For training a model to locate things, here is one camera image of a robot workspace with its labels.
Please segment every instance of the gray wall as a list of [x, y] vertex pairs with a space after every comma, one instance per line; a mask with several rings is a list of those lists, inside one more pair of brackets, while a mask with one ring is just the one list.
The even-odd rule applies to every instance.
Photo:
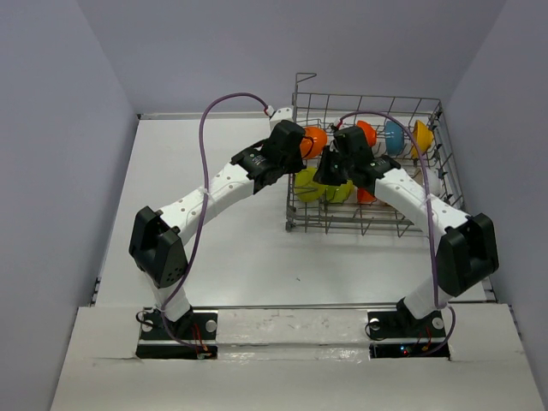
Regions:
[[74, 0], [2, 0], [0, 58], [0, 408], [39, 411], [92, 293], [136, 119]]
[[[288, 105], [295, 72], [329, 91], [448, 98], [504, 0], [78, 0], [138, 112], [234, 91]], [[220, 110], [256, 110], [245, 99]]]
[[548, 3], [509, 0], [448, 106], [470, 211], [496, 224], [497, 295], [513, 304], [548, 405]]

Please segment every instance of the metal rack wire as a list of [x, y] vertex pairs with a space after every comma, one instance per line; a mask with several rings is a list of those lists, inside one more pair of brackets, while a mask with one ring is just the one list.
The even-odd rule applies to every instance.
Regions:
[[[412, 130], [414, 122], [421, 120], [434, 134], [434, 143], [425, 153], [428, 167], [440, 179], [442, 193], [440, 199], [459, 209], [464, 209], [464, 199], [456, 174], [456, 165], [450, 144], [449, 130], [444, 117], [444, 109], [438, 98], [415, 98], [403, 96], [371, 96], [366, 94], [341, 94], [327, 92], [303, 92], [303, 82], [317, 75], [297, 73], [295, 92], [292, 97], [294, 121], [301, 126], [322, 128], [332, 139], [330, 125], [340, 116], [350, 111], [376, 110], [391, 114]], [[373, 147], [375, 156], [386, 152], [384, 126], [386, 120], [354, 116], [347, 119], [345, 126], [354, 125], [358, 120], [367, 120], [377, 130], [377, 144]], [[411, 142], [405, 136], [402, 153], [395, 157], [404, 169], [416, 176], [418, 160], [412, 156]], [[315, 166], [316, 158], [307, 160], [307, 166]], [[366, 233], [396, 232], [403, 235], [422, 235], [405, 216], [394, 208], [376, 200], [370, 204], [358, 203], [355, 193], [342, 204], [333, 204], [322, 195], [311, 202], [299, 201], [295, 193], [295, 175], [289, 176], [287, 195], [286, 230], [323, 230], [326, 234], [336, 232]]]

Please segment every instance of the blue bowl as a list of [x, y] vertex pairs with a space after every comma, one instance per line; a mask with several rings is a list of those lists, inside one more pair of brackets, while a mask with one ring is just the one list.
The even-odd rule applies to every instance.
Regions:
[[397, 156], [403, 151], [403, 130], [394, 122], [386, 122], [384, 126], [384, 137], [386, 143], [386, 154]]

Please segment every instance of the metal wire rack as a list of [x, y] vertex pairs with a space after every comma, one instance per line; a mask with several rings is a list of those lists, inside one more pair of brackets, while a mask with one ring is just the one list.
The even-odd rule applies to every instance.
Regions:
[[[371, 96], [366, 94], [341, 94], [327, 92], [303, 92], [303, 82], [316, 77], [315, 73], [297, 73], [295, 92], [292, 97], [294, 121], [301, 126], [322, 128], [329, 139], [333, 138], [330, 125], [343, 114], [357, 110], [376, 110], [395, 116], [412, 131], [414, 122], [421, 120], [434, 135], [434, 143], [425, 153], [428, 167], [440, 180], [441, 194], [438, 196], [446, 203], [464, 210], [464, 198], [456, 174], [456, 165], [450, 144], [449, 130], [444, 117], [444, 109], [438, 98], [415, 98], [402, 96]], [[375, 156], [386, 153], [383, 117], [354, 116], [347, 118], [344, 125], [354, 125], [358, 120], [366, 120], [377, 130], [377, 144], [372, 148]], [[418, 160], [413, 158], [412, 146], [405, 136], [402, 153], [395, 157], [404, 169], [413, 177], [419, 173]], [[318, 159], [306, 161], [306, 166], [316, 166]], [[325, 195], [318, 200], [301, 202], [295, 189], [303, 194], [302, 187], [295, 186], [295, 175], [289, 176], [287, 195], [286, 230], [304, 229], [329, 232], [366, 233], [395, 232], [403, 235], [423, 235], [405, 216], [394, 208], [375, 200], [361, 204], [355, 191], [342, 204], [328, 201]]]

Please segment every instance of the robotic arm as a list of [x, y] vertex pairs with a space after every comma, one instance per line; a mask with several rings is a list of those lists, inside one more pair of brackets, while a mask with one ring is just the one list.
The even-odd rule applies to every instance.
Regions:
[[[281, 176], [304, 169], [300, 144], [305, 130], [285, 118], [275, 115], [271, 119], [270, 137], [236, 154], [213, 177], [206, 193], [204, 223]], [[428, 231], [424, 188], [392, 158], [375, 158], [360, 128], [350, 127], [334, 133], [333, 147], [324, 148], [314, 179], [328, 185], [352, 180], [357, 187], [394, 206], [424, 232]], [[183, 274], [188, 261], [184, 246], [199, 225], [203, 199], [204, 189], [198, 188], [158, 211], [145, 207], [135, 218], [129, 253], [147, 274], [159, 307], [185, 279]], [[498, 268], [497, 247], [488, 217], [483, 214], [470, 217], [433, 196], [431, 202], [438, 295], [443, 305]], [[432, 278], [429, 278], [402, 298], [390, 326], [419, 327], [437, 310], [432, 290]], [[165, 317], [172, 323], [173, 330], [183, 332], [188, 323], [185, 318], [190, 313], [192, 308], [180, 288], [165, 307]]]

